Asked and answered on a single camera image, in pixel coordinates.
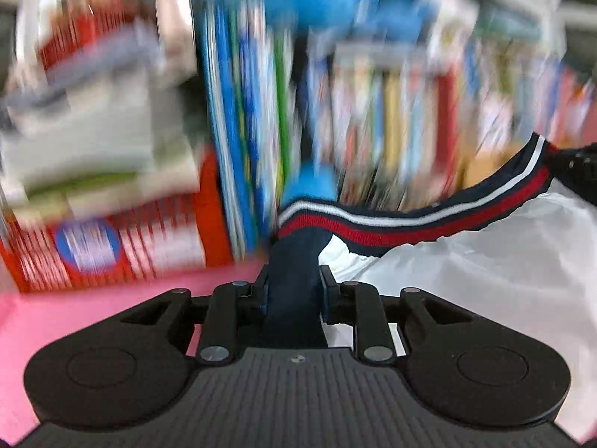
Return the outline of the row of books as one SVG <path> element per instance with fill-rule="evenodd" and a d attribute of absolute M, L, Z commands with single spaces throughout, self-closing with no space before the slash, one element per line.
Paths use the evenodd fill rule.
<path fill-rule="evenodd" d="M 313 32 L 267 21 L 262 0 L 209 1 L 201 53 L 232 253 L 276 230 L 300 169 L 332 171 L 332 196 L 410 211 L 479 182 L 532 134 L 596 139 L 596 83 L 493 17 L 442 11 L 420 46 L 388 34 Z"/>

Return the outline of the blue plush ball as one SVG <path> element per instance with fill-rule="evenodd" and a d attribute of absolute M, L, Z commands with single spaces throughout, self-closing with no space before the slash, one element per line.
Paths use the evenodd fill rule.
<path fill-rule="evenodd" d="M 316 166 L 305 162 L 297 177 L 287 184 L 281 197 L 281 206 L 289 205 L 299 198 L 335 200 L 337 198 L 337 178 L 329 164 Z"/>

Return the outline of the stack of papers and books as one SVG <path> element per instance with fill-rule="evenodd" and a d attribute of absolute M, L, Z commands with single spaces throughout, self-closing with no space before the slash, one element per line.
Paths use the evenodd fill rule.
<path fill-rule="evenodd" d="M 135 22 L 75 52 L 47 76 L 19 64 L 1 97 L 1 206 L 98 214 L 199 190 L 201 155 L 179 91 L 162 82 L 155 30 Z"/>

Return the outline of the pink bunny towel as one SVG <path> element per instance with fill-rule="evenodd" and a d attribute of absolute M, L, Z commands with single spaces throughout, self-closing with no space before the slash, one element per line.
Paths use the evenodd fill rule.
<path fill-rule="evenodd" d="M 222 283 L 252 281 L 261 266 L 261 260 L 253 259 L 151 282 L 62 293 L 3 292 L 1 439 L 14 444 L 37 425 L 24 391 L 23 372 L 28 360 L 41 347 L 172 288 L 187 288 L 194 296 L 202 296 Z"/>

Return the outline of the white and navy jacket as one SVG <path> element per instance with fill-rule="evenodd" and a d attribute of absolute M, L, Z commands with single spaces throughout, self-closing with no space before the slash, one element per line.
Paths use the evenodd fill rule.
<path fill-rule="evenodd" d="M 418 287 L 545 342 L 572 386 L 557 423 L 596 432 L 596 205 L 553 177 L 539 136 L 479 184 L 410 212 L 293 200 L 269 254 L 266 340 L 323 347 L 319 268 L 385 295 Z"/>

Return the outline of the red plastic crate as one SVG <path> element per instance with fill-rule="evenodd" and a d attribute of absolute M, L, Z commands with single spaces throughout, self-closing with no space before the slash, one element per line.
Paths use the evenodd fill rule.
<path fill-rule="evenodd" d="M 216 153 L 61 203 L 1 214 L 1 283 L 21 293 L 149 281 L 232 264 Z"/>

